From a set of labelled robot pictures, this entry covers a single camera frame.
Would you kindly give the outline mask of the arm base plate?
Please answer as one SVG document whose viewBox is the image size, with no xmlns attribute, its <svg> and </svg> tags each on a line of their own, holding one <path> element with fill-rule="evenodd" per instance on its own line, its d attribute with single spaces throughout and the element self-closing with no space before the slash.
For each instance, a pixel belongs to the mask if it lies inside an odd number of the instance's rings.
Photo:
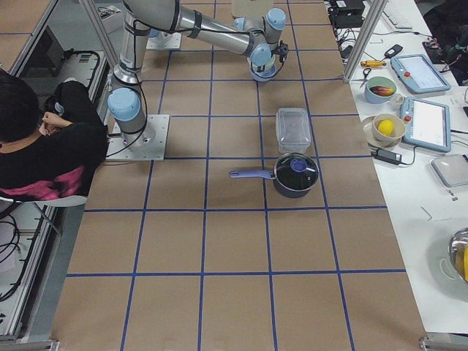
<svg viewBox="0 0 468 351">
<path fill-rule="evenodd" d="M 149 51 L 168 51 L 179 50 L 181 47 L 181 34 L 169 34 L 163 31 L 152 29 L 148 36 L 146 50 Z"/>
<path fill-rule="evenodd" d="M 143 133 L 125 135 L 121 133 L 115 122 L 112 133 L 116 136 L 109 139 L 107 160 L 116 162 L 163 160 L 169 123 L 168 114 L 149 114 Z"/>
</svg>

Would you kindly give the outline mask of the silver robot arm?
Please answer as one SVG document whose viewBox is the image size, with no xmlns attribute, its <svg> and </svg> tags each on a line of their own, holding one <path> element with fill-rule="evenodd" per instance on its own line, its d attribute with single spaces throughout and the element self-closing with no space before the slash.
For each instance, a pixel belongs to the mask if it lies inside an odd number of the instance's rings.
<svg viewBox="0 0 468 351">
<path fill-rule="evenodd" d="M 167 115 L 150 115 L 140 82 L 147 49 L 180 47 L 182 36 L 244 56 L 252 77 L 268 81 L 283 64 L 288 46 L 280 36 L 285 27 L 283 10 L 273 8 L 264 16 L 235 20 L 228 25 L 179 1 L 125 1 L 124 35 L 118 63 L 110 75 L 107 108 L 119 129 L 110 144 L 113 159 L 163 159 L 167 137 Z"/>
</svg>

